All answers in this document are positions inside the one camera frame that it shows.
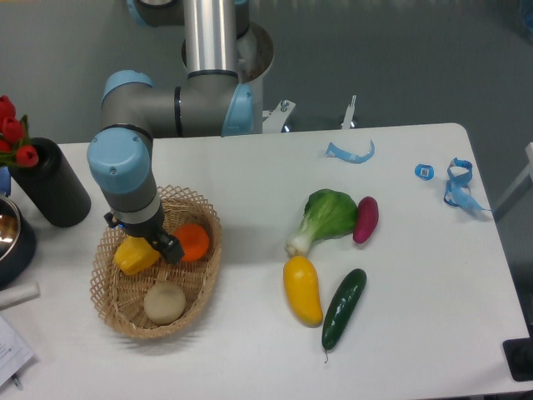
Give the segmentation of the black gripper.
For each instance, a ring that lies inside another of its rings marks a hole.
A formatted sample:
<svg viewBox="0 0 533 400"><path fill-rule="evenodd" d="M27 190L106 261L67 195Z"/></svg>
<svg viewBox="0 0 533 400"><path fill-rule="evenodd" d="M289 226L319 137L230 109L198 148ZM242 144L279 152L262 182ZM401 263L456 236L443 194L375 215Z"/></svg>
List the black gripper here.
<svg viewBox="0 0 533 400"><path fill-rule="evenodd" d="M143 238L154 250L158 251L167 263L177 264L184 251L180 241L163 227L165 214L162 205L147 220L140 223L127 222L112 212L107 212L104 219L110 228L120 227L127 235Z"/></svg>

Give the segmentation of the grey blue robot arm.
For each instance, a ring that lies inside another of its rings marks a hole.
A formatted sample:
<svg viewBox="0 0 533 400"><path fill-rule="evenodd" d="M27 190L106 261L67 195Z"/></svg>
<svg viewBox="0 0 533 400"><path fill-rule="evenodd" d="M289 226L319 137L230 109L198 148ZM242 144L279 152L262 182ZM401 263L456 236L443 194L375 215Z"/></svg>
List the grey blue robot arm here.
<svg viewBox="0 0 533 400"><path fill-rule="evenodd" d="M237 74L237 41L248 32L246 1L129 1L138 22L183 26L187 82L156 89L144 73L115 72L102 95L102 130L87 161L110 207L112 228L144 239L168 263L184 252L163 227L164 212L152 174L155 137L234 136L253 129L253 95Z"/></svg>

